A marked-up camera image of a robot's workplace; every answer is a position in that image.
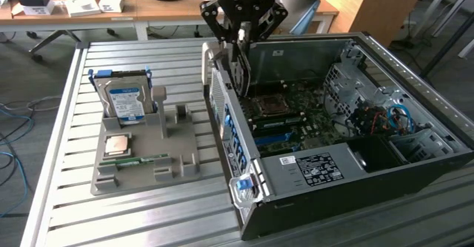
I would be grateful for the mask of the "green motherboard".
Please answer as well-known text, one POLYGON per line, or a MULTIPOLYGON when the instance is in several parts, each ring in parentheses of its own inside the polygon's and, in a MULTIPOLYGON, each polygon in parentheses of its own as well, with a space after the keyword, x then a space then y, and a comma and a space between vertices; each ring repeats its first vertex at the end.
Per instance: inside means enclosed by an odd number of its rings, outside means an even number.
POLYGON ((332 115, 323 108, 324 88, 318 83, 303 80, 296 82, 279 81, 249 87, 247 95, 239 98, 240 108, 245 117, 251 135, 255 138, 292 132, 287 142, 256 145, 260 157, 296 152, 306 149, 332 145, 344 137, 334 127, 332 115), (256 105, 256 97, 281 94, 288 105, 285 114, 261 116, 256 105), (299 124, 252 129, 253 121, 279 117, 304 117, 299 124))

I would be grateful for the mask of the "hard disk in blue caddy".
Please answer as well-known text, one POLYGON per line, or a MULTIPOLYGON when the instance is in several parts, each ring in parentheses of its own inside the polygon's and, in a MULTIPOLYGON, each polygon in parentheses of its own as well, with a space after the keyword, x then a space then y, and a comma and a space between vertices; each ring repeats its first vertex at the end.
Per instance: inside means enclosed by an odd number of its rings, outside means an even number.
POLYGON ((120 125, 137 124, 156 112, 151 98, 151 70, 88 70, 88 79, 97 92, 107 118, 120 125))

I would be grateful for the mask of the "grey parts rack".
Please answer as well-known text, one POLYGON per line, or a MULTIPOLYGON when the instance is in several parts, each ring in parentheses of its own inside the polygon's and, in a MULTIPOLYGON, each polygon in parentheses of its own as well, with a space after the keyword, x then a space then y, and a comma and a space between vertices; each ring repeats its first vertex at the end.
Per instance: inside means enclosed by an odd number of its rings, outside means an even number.
POLYGON ((120 125, 117 118, 101 119, 91 181, 92 195, 161 188, 201 178, 191 111, 184 104, 171 110, 164 109, 167 90, 163 86, 151 89, 151 98, 157 110, 145 115, 143 122, 120 125), (105 137, 116 134, 129 136, 129 153, 104 157, 105 137), (140 164, 99 165, 104 161, 157 154, 168 154, 168 157, 140 164))

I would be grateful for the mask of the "black graphics card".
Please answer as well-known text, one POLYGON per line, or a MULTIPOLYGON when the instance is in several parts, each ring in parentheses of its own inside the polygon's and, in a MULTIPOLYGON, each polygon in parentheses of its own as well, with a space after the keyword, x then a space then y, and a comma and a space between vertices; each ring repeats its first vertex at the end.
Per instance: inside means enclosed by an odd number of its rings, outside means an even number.
POLYGON ((228 73, 233 90, 239 97, 244 97, 249 87, 249 22, 240 23, 235 43, 220 43, 223 58, 223 67, 228 73))

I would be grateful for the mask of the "white box with black lid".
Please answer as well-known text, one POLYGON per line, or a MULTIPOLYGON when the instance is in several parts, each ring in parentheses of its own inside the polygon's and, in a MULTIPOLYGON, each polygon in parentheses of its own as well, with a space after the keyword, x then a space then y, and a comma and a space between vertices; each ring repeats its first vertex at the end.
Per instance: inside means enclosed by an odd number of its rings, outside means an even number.
POLYGON ((18 0, 26 16, 50 15, 54 7, 53 0, 18 0))

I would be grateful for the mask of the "wooden desk white frame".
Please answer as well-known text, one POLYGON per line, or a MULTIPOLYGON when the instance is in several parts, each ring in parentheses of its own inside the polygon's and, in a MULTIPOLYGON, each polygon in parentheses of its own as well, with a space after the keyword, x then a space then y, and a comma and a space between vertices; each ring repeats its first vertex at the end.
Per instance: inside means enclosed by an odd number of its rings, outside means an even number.
POLYGON ((140 41, 148 40, 149 26, 204 25, 199 4, 205 0, 177 0, 161 2, 136 0, 136 36, 140 41))
POLYGON ((0 6, 0 42, 10 40, 5 35, 6 33, 52 32, 49 37, 29 50, 29 56, 36 62, 42 60, 36 52, 61 35, 69 36, 79 42, 80 39, 73 31, 135 27, 135 21, 137 20, 136 0, 124 0, 124 10, 120 13, 100 13, 79 17, 69 17, 62 5, 65 0, 52 1, 56 5, 50 15, 24 14, 18 0, 8 0, 0 6))

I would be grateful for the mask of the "CPU socket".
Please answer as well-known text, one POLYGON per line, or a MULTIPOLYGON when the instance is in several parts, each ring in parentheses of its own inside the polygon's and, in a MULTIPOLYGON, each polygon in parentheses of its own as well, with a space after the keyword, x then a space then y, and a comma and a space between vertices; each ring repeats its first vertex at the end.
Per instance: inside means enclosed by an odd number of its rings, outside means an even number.
POLYGON ((273 116, 288 112, 288 105, 281 94, 256 97, 255 101, 261 116, 273 116))

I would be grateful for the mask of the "open black PC case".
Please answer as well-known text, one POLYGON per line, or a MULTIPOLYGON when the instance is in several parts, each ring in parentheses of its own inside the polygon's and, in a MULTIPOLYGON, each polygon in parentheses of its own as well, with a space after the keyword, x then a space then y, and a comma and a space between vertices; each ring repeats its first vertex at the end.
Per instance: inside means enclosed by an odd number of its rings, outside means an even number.
POLYGON ((323 108, 344 137, 410 135, 431 129, 455 153, 368 173, 344 184, 276 199, 239 96, 223 67, 220 43, 203 45, 205 101, 231 202, 243 240, 331 218, 419 192, 447 172, 474 161, 474 122, 446 102, 407 65, 363 33, 277 36, 251 44, 249 87, 311 81, 324 88, 323 108), (253 187, 237 190, 251 178, 253 187))

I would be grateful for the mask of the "small white labelled box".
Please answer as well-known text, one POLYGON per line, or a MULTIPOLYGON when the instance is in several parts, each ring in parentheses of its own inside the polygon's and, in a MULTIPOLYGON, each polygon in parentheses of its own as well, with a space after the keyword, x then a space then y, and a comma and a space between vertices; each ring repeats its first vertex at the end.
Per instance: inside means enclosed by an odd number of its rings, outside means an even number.
POLYGON ((124 0, 100 0, 99 8, 105 13, 121 13, 124 9, 124 0))

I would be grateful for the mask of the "grey disk bay tray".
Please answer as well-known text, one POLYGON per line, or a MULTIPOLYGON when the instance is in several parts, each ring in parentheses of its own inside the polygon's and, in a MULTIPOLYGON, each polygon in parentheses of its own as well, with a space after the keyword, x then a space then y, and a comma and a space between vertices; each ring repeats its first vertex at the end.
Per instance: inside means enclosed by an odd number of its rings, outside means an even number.
POLYGON ((410 135, 394 135, 390 141, 411 163, 455 153, 431 129, 423 129, 410 135))

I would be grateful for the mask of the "CPU chip with metal lid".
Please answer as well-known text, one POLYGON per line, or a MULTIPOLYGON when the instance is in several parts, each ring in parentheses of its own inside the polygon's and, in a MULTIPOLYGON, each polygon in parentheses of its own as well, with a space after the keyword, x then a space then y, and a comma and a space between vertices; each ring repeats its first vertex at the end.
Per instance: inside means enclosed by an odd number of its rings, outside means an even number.
POLYGON ((127 134, 108 135, 104 141, 104 157, 116 157, 129 153, 129 136, 127 134))

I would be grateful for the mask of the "grey power supply unit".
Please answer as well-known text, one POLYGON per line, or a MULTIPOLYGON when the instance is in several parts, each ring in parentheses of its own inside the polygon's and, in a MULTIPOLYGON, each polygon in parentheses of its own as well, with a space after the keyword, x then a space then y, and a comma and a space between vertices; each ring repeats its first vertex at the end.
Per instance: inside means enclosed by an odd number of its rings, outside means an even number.
POLYGON ((260 161, 269 195, 276 199, 344 184, 368 175, 347 143, 265 157, 260 161))

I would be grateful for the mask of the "green RAM stick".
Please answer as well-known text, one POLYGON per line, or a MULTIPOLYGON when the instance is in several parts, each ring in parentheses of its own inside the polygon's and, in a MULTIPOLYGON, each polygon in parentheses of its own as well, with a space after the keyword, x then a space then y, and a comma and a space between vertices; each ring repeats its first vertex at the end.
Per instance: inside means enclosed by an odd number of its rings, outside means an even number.
POLYGON ((168 154, 157 154, 147 157, 135 157, 135 158, 124 158, 124 159, 117 159, 117 160, 109 160, 100 162, 99 165, 123 165, 123 164, 140 164, 140 163, 148 163, 155 161, 157 158, 165 158, 168 157, 168 154))

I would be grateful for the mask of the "blue expansion slot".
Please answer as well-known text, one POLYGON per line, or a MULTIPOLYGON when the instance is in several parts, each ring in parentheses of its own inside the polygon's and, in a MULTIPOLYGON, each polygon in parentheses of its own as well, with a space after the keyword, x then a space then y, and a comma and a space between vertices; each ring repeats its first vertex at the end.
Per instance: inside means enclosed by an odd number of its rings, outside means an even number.
POLYGON ((256 145, 265 145, 265 144, 273 144, 279 142, 287 142, 292 136, 292 132, 289 133, 283 133, 283 134, 276 134, 276 135, 268 135, 264 137, 257 137, 253 139, 256 145))

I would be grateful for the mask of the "wooden cabinet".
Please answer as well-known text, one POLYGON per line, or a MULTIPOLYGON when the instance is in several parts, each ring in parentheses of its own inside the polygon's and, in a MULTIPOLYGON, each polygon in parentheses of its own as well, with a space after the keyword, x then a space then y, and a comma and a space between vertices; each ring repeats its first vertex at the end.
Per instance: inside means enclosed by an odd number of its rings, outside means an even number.
POLYGON ((388 46, 418 0, 326 0, 338 10, 330 33, 367 32, 388 46))

